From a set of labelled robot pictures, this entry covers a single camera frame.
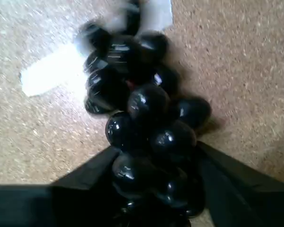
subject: cork floor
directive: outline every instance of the cork floor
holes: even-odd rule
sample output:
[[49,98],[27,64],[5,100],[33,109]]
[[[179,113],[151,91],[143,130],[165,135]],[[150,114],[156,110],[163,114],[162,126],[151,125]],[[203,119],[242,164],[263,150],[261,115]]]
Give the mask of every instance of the cork floor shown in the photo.
[[[0,1],[0,183],[49,183],[108,145],[64,85],[27,97],[19,72],[116,0]],[[208,99],[200,140],[284,182],[284,0],[173,0],[170,62]],[[205,213],[195,226],[212,226]]]

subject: shiny black ball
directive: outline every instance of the shiny black ball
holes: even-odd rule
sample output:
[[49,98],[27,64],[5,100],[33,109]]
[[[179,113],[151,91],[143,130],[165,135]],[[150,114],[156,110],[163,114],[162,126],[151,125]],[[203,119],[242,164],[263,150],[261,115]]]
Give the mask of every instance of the shiny black ball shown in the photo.
[[96,70],[101,70],[107,66],[107,62],[104,61],[98,51],[94,51],[91,53],[83,65],[83,71],[89,76]]
[[122,151],[130,152],[143,146],[144,139],[126,112],[112,115],[106,123],[105,133],[108,142]]
[[202,127],[210,118],[210,104],[201,97],[181,98],[175,104],[178,119],[196,130]]
[[88,51],[96,49],[99,53],[104,56],[107,52],[110,44],[111,35],[108,31],[101,28],[93,21],[89,21],[84,24],[76,38],[74,44],[77,50],[85,55]]
[[146,157],[121,154],[113,163],[113,186],[125,198],[138,199],[149,194],[158,170]]
[[137,42],[142,47],[142,61],[150,64],[161,61],[169,47],[167,37],[154,31],[140,35]]
[[88,80],[88,99],[107,110],[125,110],[129,88],[113,68],[93,72]]
[[162,172],[157,181],[155,196],[171,208],[179,209],[188,205],[188,180],[180,168]]
[[146,218],[152,216],[161,207],[161,202],[150,194],[139,199],[126,199],[121,203],[121,212],[132,217]]
[[135,36],[141,25],[140,0],[129,0],[124,5],[126,28],[122,31],[124,35]]
[[111,112],[110,110],[107,110],[107,109],[93,103],[88,98],[85,101],[85,109],[90,114],[107,114],[107,113]]
[[127,111],[138,125],[154,127],[162,120],[168,106],[166,92],[154,84],[147,84],[131,93]]
[[196,145],[194,131],[181,121],[157,129],[150,137],[154,154],[162,160],[182,163],[190,159]]
[[162,63],[155,67],[155,70],[156,73],[153,75],[151,82],[161,87],[169,96],[177,94],[179,86],[177,72]]
[[195,218],[205,208],[205,192],[200,178],[189,177],[188,180],[188,204],[176,212],[187,218]]
[[125,75],[138,70],[140,65],[140,47],[134,38],[126,35],[115,36],[107,53],[107,62]]

